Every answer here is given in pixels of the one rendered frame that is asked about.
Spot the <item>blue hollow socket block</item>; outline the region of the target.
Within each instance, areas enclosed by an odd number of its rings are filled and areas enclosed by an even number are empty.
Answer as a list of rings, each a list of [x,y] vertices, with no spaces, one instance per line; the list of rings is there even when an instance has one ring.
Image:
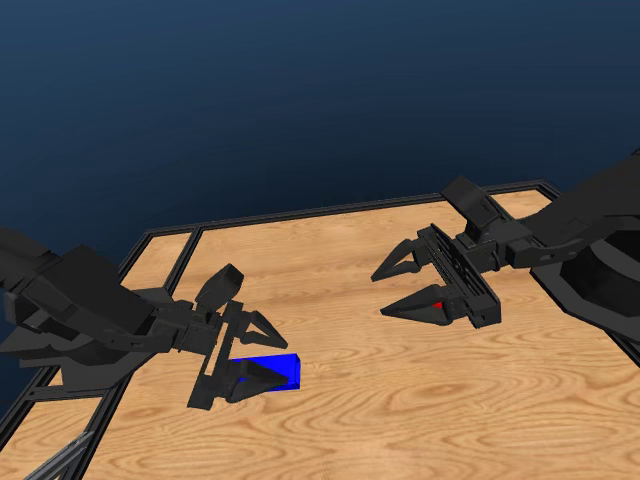
[[[287,378],[283,385],[271,388],[271,391],[299,390],[301,384],[301,360],[297,353],[254,356],[247,360],[268,368]]]

